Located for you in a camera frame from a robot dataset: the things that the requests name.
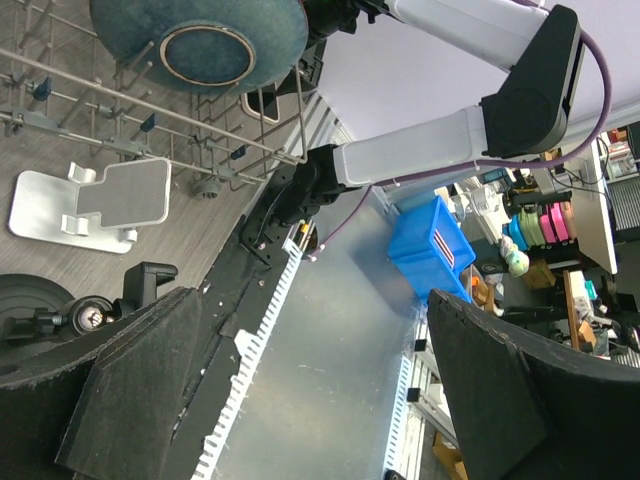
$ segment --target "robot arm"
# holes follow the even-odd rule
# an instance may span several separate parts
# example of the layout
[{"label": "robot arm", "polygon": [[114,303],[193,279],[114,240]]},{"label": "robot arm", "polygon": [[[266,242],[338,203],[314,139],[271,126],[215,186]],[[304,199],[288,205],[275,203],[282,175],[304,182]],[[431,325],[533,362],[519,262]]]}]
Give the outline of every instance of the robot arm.
[{"label": "robot arm", "polygon": [[282,223],[311,216],[351,189],[447,173],[482,158],[538,154],[566,132],[583,53],[572,10],[547,12],[515,0],[386,0],[378,8],[509,76],[496,94],[447,117],[311,150],[275,209]]}]

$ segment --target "metal sheet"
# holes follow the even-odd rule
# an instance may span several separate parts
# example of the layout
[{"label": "metal sheet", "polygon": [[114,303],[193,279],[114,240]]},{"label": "metal sheet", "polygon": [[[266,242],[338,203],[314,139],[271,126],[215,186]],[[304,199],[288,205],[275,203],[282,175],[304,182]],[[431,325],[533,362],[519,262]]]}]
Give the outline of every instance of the metal sheet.
[{"label": "metal sheet", "polygon": [[[318,215],[321,236],[361,193]],[[417,300],[387,258],[392,226],[371,195],[315,263],[303,264],[217,477],[379,479]]]}]

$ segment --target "storage rack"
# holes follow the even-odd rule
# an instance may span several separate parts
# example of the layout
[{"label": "storage rack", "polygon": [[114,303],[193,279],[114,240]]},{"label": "storage rack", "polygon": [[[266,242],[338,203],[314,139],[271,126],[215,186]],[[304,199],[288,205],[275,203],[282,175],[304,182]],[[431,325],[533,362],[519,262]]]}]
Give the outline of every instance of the storage rack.
[{"label": "storage rack", "polygon": [[[105,150],[116,152],[120,161],[163,156],[172,162],[174,175],[190,172],[196,179],[229,183],[232,190],[265,183],[278,165],[306,161],[304,100],[297,68],[297,113],[271,127],[265,122],[260,95],[260,135],[247,138],[241,136],[244,125],[237,120],[234,125],[229,115],[240,106],[239,95],[233,93],[236,85],[216,97],[169,92],[144,78],[150,62],[134,70],[154,47],[153,42],[130,64],[118,64],[95,32],[82,25],[90,24],[88,11],[70,12],[56,0],[47,0],[43,6],[34,0],[11,1],[13,15],[3,15],[2,23],[11,29],[12,45],[0,47],[0,60],[4,61],[0,80],[8,89],[6,103],[0,108],[6,137],[23,129],[36,130],[86,144],[92,158]],[[73,49],[79,58],[67,65],[69,68],[60,68],[56,60],[64,56],[65,48]],[[9,63],[7,71],[4,65]],[[90,72],[75,71],[87,64]],[[180,108],[163,107],[154,101],[163,94],[170,94]],[[82,112],[88,113],[89,121],[78,119]],[[302,158],[286,153],[283,145],[269,144],[274,133],[295,123],[300,125]],[[185,158],[185,152],[193,147],[195,155]]]}]

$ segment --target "teal bowl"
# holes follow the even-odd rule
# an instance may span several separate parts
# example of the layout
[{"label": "teal bowl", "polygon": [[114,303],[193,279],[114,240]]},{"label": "teal bowl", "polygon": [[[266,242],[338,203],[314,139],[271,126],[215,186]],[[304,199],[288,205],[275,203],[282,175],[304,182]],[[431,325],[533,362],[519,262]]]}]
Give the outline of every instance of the teal bowl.
[{"label": "teal bowl", "polygon": [[284,77],[309,36],[300,0],[91,0],[98,38],[123,65],[172,90],[244,93]]}]

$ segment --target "gray pad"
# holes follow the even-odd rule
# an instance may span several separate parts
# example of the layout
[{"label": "gray pad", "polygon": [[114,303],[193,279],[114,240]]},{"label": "gray pad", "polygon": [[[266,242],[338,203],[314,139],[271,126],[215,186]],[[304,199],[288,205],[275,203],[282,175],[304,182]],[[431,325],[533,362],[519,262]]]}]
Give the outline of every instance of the gray pad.
[{"label": "gray pad", "polygon": [[169,213],[171,164],[164,158],[107,166],[100,182],[80,185],[76,214],[100,215],[102,228],[162,223]]}]

